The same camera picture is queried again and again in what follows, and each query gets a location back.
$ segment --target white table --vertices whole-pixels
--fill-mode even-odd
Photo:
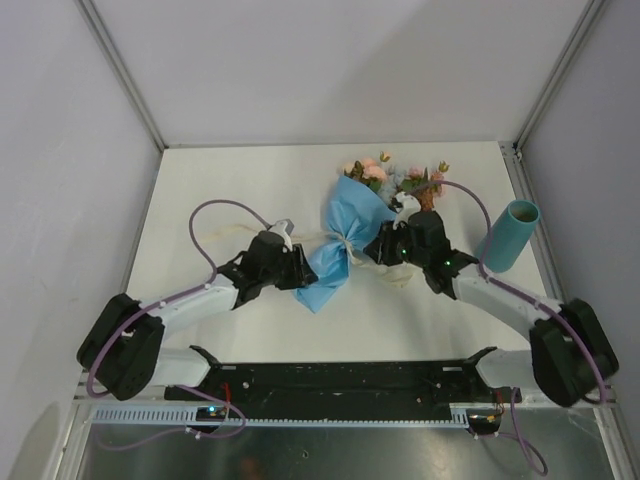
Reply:
[[[392,162],[406,167],[447,161],[447,179],[475,191],[492,219],[514,199],[496,142],[170,149],[164,153],[127,293],[156,298],[207,277],[207,264],[187,231],[189,215],[200,203],[234,199],[268,221],[291,218],[294,233],[317,232],[339,166],[376,157],[381,150],[390,151]],[[452,245],[473,252],[486,233],[480,209],[453,189],[439,200],[436,208]],[[258,226],[241,209],[211,206],[197,218],[196,233],[206,237],[238,222]],[[206,249],[224,263],[250,240],[250,234],[239,233],[207,243]],[[530,246],[505,277],[544,293]],[[192,344],[225,362],[435,360],[467,357],[489,345],[528,347],[490,315],[431,293],[420,274],[397,289],[357,268],[318,314],[291,293],[268,288],[241,309],[212,316],[168,342],[174,347]]]

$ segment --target blue bouquet wrap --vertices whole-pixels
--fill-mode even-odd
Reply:
[[[396,214],[369,187],[343,175],[329,198],[325,223],[355,250],[362,251],[376,238],[382,222],[395,217]],[[318,281],[295,290],[294,295],[316,313],[349,277],[351,265],[347,246],[341,239],[332,240],[311,255],[309,265],[318,275]]]

